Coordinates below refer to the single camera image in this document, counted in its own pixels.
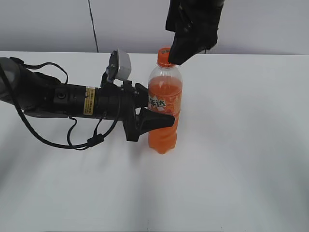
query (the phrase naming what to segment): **yellow warning label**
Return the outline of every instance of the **yellow warning label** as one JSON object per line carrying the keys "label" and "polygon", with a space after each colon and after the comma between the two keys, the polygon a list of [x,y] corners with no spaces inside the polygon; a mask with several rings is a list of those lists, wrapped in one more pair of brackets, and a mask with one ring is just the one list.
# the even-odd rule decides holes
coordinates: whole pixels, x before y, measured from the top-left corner
{"label": "yellow warning label", "polygon": [[93,108],[95,105],[96,88],[87,87],[85,102],[84,102],[84,115],[93,115]]}

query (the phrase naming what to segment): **white wall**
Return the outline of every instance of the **white wall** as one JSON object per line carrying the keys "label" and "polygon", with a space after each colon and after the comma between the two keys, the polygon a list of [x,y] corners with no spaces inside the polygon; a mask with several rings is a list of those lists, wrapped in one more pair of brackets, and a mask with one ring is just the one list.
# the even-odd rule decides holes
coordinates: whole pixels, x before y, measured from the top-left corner
{"label": "white wall", "polygon": [[86,0],[0,0],[1,51],[95,52]]}
{"label": "white wall", "polygon": [[[171,45],[169,0],[90,0],[100,52]],[[87,0],[0,0],[0,50],[95,52]],[[226,0],[212,53],[309,54],[308,0]]]}

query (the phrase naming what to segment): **white table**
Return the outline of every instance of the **white table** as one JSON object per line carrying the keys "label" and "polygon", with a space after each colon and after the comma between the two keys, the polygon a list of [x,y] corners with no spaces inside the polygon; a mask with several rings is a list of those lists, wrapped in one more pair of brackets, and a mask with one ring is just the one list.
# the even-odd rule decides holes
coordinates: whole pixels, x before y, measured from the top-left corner
{"label": "white table", "polygon": [[[109,59],[0,52],[9,56],[56,62],[70,83],[97,87]],[[130,56],[130,79],[147,85],[156,55]],[[180,70],[178,141],[167,155],[149,149],[147,135],[126,142],[121,123],[84,152],[48,147],[1,102],[0,231],[308,231],[309,56],[197,55]],[[66,143],[71,120],[29,120]],[[80,119],[74,143],[96,123]]]}

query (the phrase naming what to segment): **orange soda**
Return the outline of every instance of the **orange soda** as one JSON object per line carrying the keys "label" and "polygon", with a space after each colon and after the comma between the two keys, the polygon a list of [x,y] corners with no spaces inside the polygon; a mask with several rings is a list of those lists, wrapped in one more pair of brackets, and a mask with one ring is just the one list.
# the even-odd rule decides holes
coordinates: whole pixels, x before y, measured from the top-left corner
{"label": "orange soda", "polygon": [[160,154],[176,145],[183,88],[180,72],[174,64],[168,62],[169,50],[170,48],[159,50],[158,66],[152,71],[148,81],[148,109],[175,117],[172,127],[152,130],[148,134],[149,147]]}

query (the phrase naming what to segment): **bottle cap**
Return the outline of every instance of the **bottle cap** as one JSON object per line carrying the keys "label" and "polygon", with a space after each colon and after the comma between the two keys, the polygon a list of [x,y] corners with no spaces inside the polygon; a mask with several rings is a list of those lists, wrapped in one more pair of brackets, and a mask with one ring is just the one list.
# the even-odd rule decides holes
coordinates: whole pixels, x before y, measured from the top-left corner
{"label": "bottle cap", "polygon": [[158,52],[158,65],[164,68],[170,68],[175,66],[175,64],[169,63],[169,47],[161,48]]}

